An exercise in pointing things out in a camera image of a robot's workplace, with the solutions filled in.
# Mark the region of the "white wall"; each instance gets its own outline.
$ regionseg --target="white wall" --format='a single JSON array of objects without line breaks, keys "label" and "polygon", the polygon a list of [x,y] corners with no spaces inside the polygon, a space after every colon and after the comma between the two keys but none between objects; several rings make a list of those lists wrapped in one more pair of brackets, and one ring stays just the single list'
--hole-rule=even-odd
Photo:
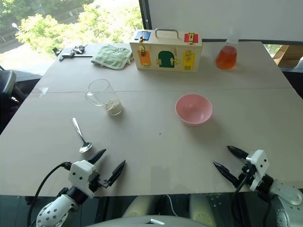
[{"label": "white wall", "polygon": [[303,42],[303,0],[149,0],[149,7],[153,29],[220,39],[233,25],[241,39]]}]

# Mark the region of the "green towel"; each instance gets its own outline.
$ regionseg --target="green towel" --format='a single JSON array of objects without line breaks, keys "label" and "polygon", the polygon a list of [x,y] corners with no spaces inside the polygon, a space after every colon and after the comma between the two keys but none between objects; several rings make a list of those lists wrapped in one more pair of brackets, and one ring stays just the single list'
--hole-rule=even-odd
[{"label": "green towel", "polygon": [[131,55],[131,50],[107,45],[102,46],[90,61],[114,70],[121,70],[127,62],[130,64]]}]

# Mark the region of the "plastic bowl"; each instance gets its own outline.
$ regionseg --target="plastic bowl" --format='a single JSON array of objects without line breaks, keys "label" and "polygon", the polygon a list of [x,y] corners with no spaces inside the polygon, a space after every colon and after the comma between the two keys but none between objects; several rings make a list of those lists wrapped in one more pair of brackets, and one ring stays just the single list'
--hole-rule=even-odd
[{"label": "plastic bowl", "polygon": [[210,101],[198,94],[188,94],[176,102],[176,113],[185,124],[198,126],[206,122],[212,115]]}]

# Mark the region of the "wooden box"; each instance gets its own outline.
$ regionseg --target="wooden box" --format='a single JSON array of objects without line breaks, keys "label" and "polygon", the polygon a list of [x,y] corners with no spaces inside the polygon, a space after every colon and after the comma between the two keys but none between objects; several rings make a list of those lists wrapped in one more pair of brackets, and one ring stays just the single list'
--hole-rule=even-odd
[{"label": "wooden box", "polygon": [[130,46],[139,70],[197,72],[202,37],[169,29],[138,30]]}]

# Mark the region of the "black chair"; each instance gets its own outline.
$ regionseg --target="black chair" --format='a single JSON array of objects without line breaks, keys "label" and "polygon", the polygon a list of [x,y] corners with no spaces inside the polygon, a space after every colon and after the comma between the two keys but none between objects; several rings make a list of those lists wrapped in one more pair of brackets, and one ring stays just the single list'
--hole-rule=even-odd
[{"label": "black chair", "polygon": [[0,133],[26,99],[26,95],[16,86],[17,75],[12,70],[0,67]]}]

